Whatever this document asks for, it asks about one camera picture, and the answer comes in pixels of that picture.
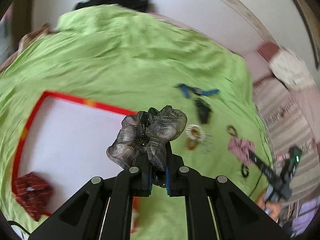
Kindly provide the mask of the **person's right hand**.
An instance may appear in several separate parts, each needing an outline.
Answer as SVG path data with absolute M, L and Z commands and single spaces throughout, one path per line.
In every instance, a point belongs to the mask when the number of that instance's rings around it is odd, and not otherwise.
M 278 202 L 264 201 L 266 195 L 266 190 L 264 190 L 256 200 L 257 206 L 259 206 L 262 210 L 269 210 L 269 217 L 272 218 L 276 223 L 278 222 L 278 216 L 281 211 L 281 206 Z

